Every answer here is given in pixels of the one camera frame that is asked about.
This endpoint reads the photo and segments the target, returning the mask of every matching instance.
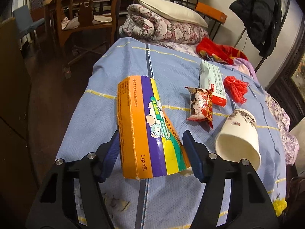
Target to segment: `black jacket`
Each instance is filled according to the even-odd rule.
[[[281,30],[281,0],[237,0],[229,8],[244,23],[260,56],[271,55]]]

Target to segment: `yellow stripe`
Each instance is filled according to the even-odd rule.
[[[189,62],[198,63],[198,62],[196,62],[196,61],[194,61],[194,60],[186,59],[186,58],[180,57],[180,56],[178,56],[178,55],[176,55],[176,54],[172,54],[172,53],[160,52],[160,51],[157,51],[157,50],[154,50],[154,49],[146,49],[146,48],[136,47],[136,46],[132,46],[132,48],[141,49],[141,50],[148,50],[148,51],[157,52],[157,53],[160,53],[160,54],[171,55],[171,56],[175,56],[175,57],[177,57],[177,58],[180,58],[180,59],[183,59],[183,60],[186,60],[186,61],[189,61]]]
[[[219,214],[219,217],[224,216],[224,215],[227,214],[227,213],[228,213],[228,210],[227,210],[227,211],[224,211],[224,212],[221,212],[221,213]]]
[[[157,85],[155,80],[153,80],[152,78],[150,79],[151,83],[152,83],[152,91],[153,91],[153,95],[155,96],[156,100],[160,100],[160,96],[158,93],[158,89],[157,89]]]
[[[124,46],[126,46],[127,44],[129,44],[129,43],[130,43],[130,42],[127,42],[125,45],[117,45],[115,48],[117,48],[117,47],[124,47]],[[104,54],[103,56],[101,56],[101,58],[104,58],[104,57],[106,57],[106,56],[109,56],[112,52],[113,52],[113,50],[110,51],[108,54]]]
[[[152,91],[156,98],[156,100],[160,100],[157,85],[155,80],[152,78],[150,79],[152,83]],[[171,140],[166,140],[165,138],[162,138],[162,145],[163,145],[163,151],[164,151],[164,158],[165,158],[165,165],[166,165],[166,171],[167,174],[174,174],[179,172],[178,162],[176,158],[175,148],[173,146],[173,143]]]
[[[223,117],[229,117],[229,114],[221,114],[221,113],[215,113],[213,112],[214,115],[218,115],[218,116],[223,116]]]
[[[80,217],[78,216],[78,222],[81,222],[83,224],[86,224],[87,225],[87,220],[84,218],[84,217]]]
[[[272,126],[256,126],[257,128],[270,128],[270,129],[274,129],[274,130],[280,130],[280,129],[278,129],[278,128],[276,128],[276,127],[272,127]]]
[[[105,97],[105,98],[108,98],[108,99],[116,99],[116,96],[103,94],[103,93],[94,91],[94,90],[92,90],[92,89],[87,89],[87,90],[85,91],[85,93],[91,93],[91,94],[98,95],[98,96],[102,96],[102,97]]]
[[[162,108],[169,108],[169,109],[174,109],[174,110],[183,110],[183,111],[187,111],[187,112],[190,111],[189,108],[185,108],[185,107],[175,107],[175,106],[170,106],[170,105],[163,105]]]
[[[174,174],[179,172],[179,167],[177,163],[175,148],[171,140],[166,140],[162,138],[164,158],[167,174]]]
[[[167,229],[189,229],[190,227],[191,227],[191,224],[178,226],[178,227],[170,227],[170,228],[167,228]]]
[[[276,180],[275,183],[280,183],[282,181],[286,181],[286,178],[282,178],[282,179]]]
[[[91,93],[91,94],[94,94],[94,95],[98,95],[98,96],[102,96],[102,97],[105,97],[105,98],[109,98],[109,99],[116,99],[116,96],[113,96],[113,95],[107,95],[107,94],[104,94],[104,93],[100,93],[100,92],[97,92],[97,91],[94,91],[92,89],[87,89],[85,91],[85,93]],[[175,107],[175,106],[170,106],[170,105],[163,105],[162,106],[163,108],[168,108],[168,109],[174,109],[174,110],[183,110],[183,111],[187,111],[189,112],[190,109],[189,108],[185,108],[185,107]],[[222,114],[222,113],[216,113],[216,112],[213,112],[213,115],[217,115],[217,116],[223,116],[223,117],[228,117],[230,116],[229,114]],[[272,127],[272,126],[256,126],[257,128],[270,128],[270,129],[273,129],[273,130],[277,130],[279,131],[280,129],[276,128],[276,127]]]

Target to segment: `white wall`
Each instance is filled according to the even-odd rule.
[[[239,35],[244,29],[243,22],[238,16],[233,13],[229,6],[235,0],[199,0],[209,6],[212,6],[223,13],[225,13],[228,17],[223,26],[220,27],[214,42],[218,44],[226,44],[234,46]],[[282,11],[285,11],[285,5],[287,0],[282,0]],[[282,63],[285,61],[288,53],[290,52],[291,46],[293,45],[297,32],[300,27],[302,18],[302,11],[295,2],[295,0],[291,0],[289,12],[287,14],[286,21],[281,30],[281,33],[278,37],[278,42],[276,47],[271,54],[260,67],[257,72],[257,78],[260,81],[263,87],[266,87]],[[248,57],[249,61],[252,63],[255,68],[261,60],[261,56],[259,56],[259,51],[252,45],[250,39],[248,38],[245,45],[245,40],[247,37],[247,32],[244,33],[242,39],[237,45],[237,48],[243,50],[243,52]]]

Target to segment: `cardboard box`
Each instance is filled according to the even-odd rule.
[[[224,24],[227,19],[223,12],[201,2],[197,3],[195,10],[221,22],[221,24]]]
[[[160,177],[190,167],[153,79],[129,76],[118,84],[117,119],[124,177]]]
[[[224,107],[227,103],[222,74],[219,67],[205,60],[199,66],[199,87],[202,89],[212,89],[213,104]]]

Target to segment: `blue bed sheet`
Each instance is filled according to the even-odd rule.
[[[250,111],[256,118],[262,163],[257,173],[271,200],[285,198],[285,154],[277,123],[265,103],[259,83],[233,68],[218,65],[222,77],[235,76],[249,82],[247,102],[236,104],[227,94],[225,107],[213,106],[213,126],[187,121],[189,92],[184,86],[199,86],[200,58],[132,38],[118,40],[94,65],[88,87],[71,118],[56,158],[81,159],[108,142],[115,130],[117,84],[129,75],[151,75],[157,84],[164,111],[180,139],[190,130],[197,142],[215,152],[214,141],[226,116],[236,108]],[[231,181],[226,180],[218,225],[226,220]],[[112,175],[100,185],[116,228],[188,228],[198,209],[205,184],[194,176],[173,174],[147,180],[128,180],[122,175],[118,157]]]

